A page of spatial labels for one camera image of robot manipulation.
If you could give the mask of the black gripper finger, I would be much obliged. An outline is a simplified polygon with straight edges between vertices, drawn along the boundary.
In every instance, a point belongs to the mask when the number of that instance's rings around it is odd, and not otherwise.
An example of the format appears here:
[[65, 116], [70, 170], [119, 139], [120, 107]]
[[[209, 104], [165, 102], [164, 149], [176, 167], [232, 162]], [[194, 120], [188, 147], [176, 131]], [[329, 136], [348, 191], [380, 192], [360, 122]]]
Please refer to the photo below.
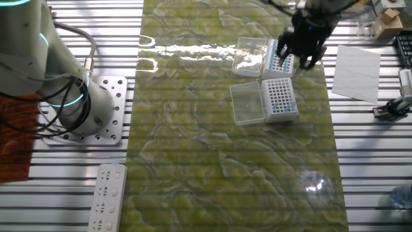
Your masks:
[[299, 60], [299, 68], [303, 70], [311, 70], [316, 63], [323, 58], [326, 48], [320, 48], [311, 56], [304, 55]]
[[293, 36], [293, 28], [285, 27], [282, 34], [278, 37], [277, 56], [279, 57], [279, 65], [283, 65], [285, 59], [291, 54], [290, 42]]

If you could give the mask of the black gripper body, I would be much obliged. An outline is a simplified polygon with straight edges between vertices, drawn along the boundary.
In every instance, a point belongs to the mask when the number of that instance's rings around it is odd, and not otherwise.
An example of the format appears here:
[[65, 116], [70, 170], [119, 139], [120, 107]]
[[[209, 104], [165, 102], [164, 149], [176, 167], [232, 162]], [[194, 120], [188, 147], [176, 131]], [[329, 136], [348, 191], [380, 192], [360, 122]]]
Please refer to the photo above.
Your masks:
[[292, 42], [291, 53], [294, 55], [315, 55], [322, 47], [325, 40], [332, 34], [337, 25], [334, 18], [315, 20], [304, 16], [302, 10], [298, 10], [292, 16]]

